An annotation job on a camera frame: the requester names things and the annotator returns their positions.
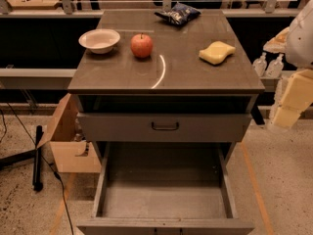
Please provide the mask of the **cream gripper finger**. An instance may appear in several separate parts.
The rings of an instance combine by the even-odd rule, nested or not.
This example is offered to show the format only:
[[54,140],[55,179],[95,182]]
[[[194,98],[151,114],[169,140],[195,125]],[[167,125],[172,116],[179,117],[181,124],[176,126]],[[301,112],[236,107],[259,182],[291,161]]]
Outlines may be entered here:
[[300,113],[297,111],[280,107],[276,111],[272,123],[281,128],[291,128],[297,122],[299,117]]
[[273,54],[284,53],[286,51],[287,35],[289,32],[289,27],[281,30],[276,36],[274,36],[264,44],[263,50]]

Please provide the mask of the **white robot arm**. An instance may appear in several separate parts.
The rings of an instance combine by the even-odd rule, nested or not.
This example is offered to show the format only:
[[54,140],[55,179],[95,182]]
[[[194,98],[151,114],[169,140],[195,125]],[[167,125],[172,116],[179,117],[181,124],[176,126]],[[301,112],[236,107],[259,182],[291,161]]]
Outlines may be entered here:
[[286,61],[297,67],[282,79],[276,91],[269,128],[287,131],[313,103],[313,0],[310,0],[291,24],[263,46],[269,53],[284,53]]

